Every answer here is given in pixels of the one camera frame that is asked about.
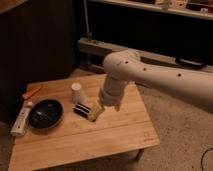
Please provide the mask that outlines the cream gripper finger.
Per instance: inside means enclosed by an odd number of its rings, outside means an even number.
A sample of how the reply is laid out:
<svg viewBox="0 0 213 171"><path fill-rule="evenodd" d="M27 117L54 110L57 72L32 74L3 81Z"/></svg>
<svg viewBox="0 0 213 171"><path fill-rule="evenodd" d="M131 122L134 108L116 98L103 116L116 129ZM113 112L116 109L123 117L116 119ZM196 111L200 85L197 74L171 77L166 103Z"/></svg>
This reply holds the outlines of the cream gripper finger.
<svg viewBox="0 0 213 171"><path fill-rule="evenodd" d="M118 105L115 106L115 110L116 110L117 112L120 111L120 106L121 106L120 104L118 104Z"/></svg>
<svg viewBox="0 0 213 171"><path fill-rule="evenodd" d="M99 101L95 101L92 104L91 109L89 111L88 120L95 121L98 118L98 116L104 112L104 110L105 110L104 106Z"/></svg>

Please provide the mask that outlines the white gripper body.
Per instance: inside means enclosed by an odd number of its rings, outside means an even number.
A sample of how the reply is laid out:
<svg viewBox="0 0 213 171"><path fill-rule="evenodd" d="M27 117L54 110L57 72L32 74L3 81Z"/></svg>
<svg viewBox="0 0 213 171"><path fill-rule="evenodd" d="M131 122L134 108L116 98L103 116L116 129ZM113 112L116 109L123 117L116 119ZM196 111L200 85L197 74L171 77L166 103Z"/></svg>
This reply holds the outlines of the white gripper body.
<svg viewBox="0 0 213 171"><path fill-rule="evenodd" d="M121 103L119 96L112 96L103 89L99 91L99 100L104 106L117 106Z"/></svg>

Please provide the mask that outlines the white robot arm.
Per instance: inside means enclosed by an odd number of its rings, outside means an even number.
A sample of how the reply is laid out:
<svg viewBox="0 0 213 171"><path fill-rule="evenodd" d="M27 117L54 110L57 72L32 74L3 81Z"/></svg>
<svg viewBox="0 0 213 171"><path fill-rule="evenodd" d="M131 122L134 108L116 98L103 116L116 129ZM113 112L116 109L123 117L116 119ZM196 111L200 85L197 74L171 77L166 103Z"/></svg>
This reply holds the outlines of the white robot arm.
<svg viewBox="0 0 213 171"><path fill-rule="evenodd" d="M136 82L213 114L213 73L146 64L136 50L105 56L106 73L98 99L101 107L120 107L129 82Z"/></svg>

